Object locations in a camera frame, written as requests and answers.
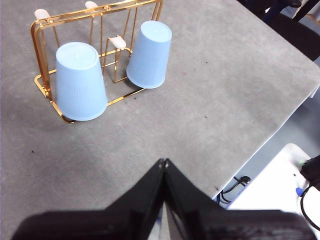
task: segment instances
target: ribbed cup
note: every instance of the ribbed cup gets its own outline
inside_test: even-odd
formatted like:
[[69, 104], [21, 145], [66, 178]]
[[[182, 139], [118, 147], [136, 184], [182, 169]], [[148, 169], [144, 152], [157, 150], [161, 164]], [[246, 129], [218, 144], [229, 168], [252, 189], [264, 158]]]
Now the ribbed cup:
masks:
[[165, 81], [172, 32], [159, 21], [145, 21], [137, 36], [126, 68], [130, 81], [146, 89], [154, 89]]
[[56, 104], [77, 121], [99, 117], [107, 95], [97, 50], [84, 42], [69, 42], [56, 52]]

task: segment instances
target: gold wire cup rack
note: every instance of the gold wire cup rack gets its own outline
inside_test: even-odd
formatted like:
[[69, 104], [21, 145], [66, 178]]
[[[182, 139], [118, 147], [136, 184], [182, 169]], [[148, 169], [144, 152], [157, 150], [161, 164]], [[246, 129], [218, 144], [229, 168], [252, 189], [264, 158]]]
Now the gold wire cup rack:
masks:
[[[93, 45], [93, 29], [94, 29], [94, 19], [99, 18], [99, 57], [100, 63], [102, 67], [102, 72], [105, 72], [105, 68], [108, 66], [113, 66], [113, 83], [118, 83], [127, 79], [128, 77], [122, 77], [117, 79], [117, 66], [120, 59], [121, 51], [127, 51], [128, 55], [131, 56], [133, 42], [135, 37], [135, 27], [138, 15], [138, 9], [145, 5], [154, 5], [151, 20], [158, 21], [163, 1], [162, 0], [125, 0], [121, 2], [106, 4], [106, 5], [96, 5], [92, 1], [86, 2], [85, 6], [87, 9], [82, 9], [78, 11], [68, 12], [60, 15], [50, 16], [47, 11], [44, 9], [40, 9], [40, 17], [37, 17], [37, 20], [34, 21], [30, 27], [31, 36], [33, 40], [34, 50], [36, 54], [36, 59], [38, 62], [38, 66], [40, 69], [40, 74], [34, 78], [34, 82], [37, 87], [40, 89], [42, 94], [49, 99], [51, 105], [55, 109], [55, 111], [59, 114], [59, 116], [69, 124], [73, 124], [75, 120], [69, 119], [63, 115], [59, 107], [57, 106], [51, 89], [51, 79], [50, 76], [53, 75], [57, 70], [52, 69], [49, 70], [48, 67], [48, 55], [47, 55], [47, 46], [46, 46], [46, 38], [44, 34], [45, 29], [52, 28], [54, 33], [54, 38], [57, 47], [60, 47], [60, 39], [59, 35], [57, 34], [56, 27], [60, 25], [65, 25], [71, 22], [81, 22], [83, 23], [84, 20], [90, 19], [90, 28], [89, 28], [89, 38], [88, 44]], [[130, 42], [127, 46], [124, 38], [128, 31], [128, 24], [130, 20], [131, 13], [134, 11], [133, 23], [132, 23], [132, 31], [130, 36]], [[124, 29], [122, 35], [116, 35], [115, 37], [105, 37], [104, 36], [104, 26], [103, 26], [103, 17], [105, 15], [114, 14], [122, 11], [127, 11], [126, 21], [124, 24]], [[114, 46], [113, 50], [108, 51], [109, 45]], [[114, 54], [114, 61], [111, 63], [106, 62], [107, 56]], [[129, 96], [137, 94], [143, 91], [145, 88], [138, 88], [132, 92], [124, 94], [120, 97], [115, 98], [112, 101], [107, 103], [107, 106], [115, 104]]]

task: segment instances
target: black cable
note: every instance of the black cable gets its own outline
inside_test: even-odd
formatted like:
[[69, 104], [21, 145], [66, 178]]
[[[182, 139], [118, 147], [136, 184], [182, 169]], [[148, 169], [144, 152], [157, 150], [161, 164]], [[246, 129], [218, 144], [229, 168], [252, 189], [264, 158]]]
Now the black cable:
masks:
[[220, 193], [218, 194], [218, 196], [216, 196], [216, 203], [220, 205]]
[[229, 190], [227, 191], [222, 191], [222, 193], [227, 194], [230, 193], [233, 189], [235, 189], [236, 187], [238, 187], [240, 184], [240, 182], [237, 182], [236, 184], [234, 184]]
[[307, 220], [307, 222], [312, 226], [314, 227], [315, 229], [317, 229], [318, 231], [320, 231], [320, 227], [318, 227], [309, 217], [308, 215], [306, 214], [305, 212], [305, 208], [304, 208], [304, 199], [305, 199], [305, 196], [307, 194], [307, 192], [309, 191], [309, 189], [311, 188], [312, 186], [308, 186], [302, 193], [301, 195], [301, 200], [300, 200], [300, 207], [301, 207], [301, 212], [304, 216], [304, 218]]
[[221, 199], [220, 199], [220, 203], [223, 203], [223, 204], [229, 204], [229, 202], [222, 201]]
[[240, 183], [242, 186], [246, 186], [240, 179], [236, 178], [235, 176], [233, 178], [237, 180], [237, 182]]
[[223, 191], [221, 192], [221, 197], [222, 197], [222, 199], [225, 200], [228, 204], [231, 203], [230, 200], [228, 200], [228, 199], [225, 198]]

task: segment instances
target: upside-down cup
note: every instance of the upside-down cup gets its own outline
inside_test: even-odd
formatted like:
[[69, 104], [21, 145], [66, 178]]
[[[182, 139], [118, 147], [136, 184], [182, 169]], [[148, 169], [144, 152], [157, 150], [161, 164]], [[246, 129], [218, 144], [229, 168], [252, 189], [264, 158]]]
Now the upside-down cup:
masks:
[[56, 52], [56, 104], [77, 121], [99, 117], [107, 94], [97, 50], [84, 42], [69, 42]]
[[135, 40], [126, 68], [129, 80], [145, 89], [162, 85], [166, 78], [172, 32], [159, 21], [145, 21]]

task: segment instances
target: white hook tip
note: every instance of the white hook tip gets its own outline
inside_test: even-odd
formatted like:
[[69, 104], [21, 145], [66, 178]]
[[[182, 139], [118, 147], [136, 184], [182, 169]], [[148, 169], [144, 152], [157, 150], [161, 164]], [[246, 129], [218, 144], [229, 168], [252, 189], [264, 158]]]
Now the white hook tip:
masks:
[[50, 18], [49, 13], [45, 9], [37, 9], [34, 12], [34, 16], [37, 20]]
[[86, 1], [84, 5], [87, 9], [93, 9], [98, 7], [98, 5], [94, 1]]

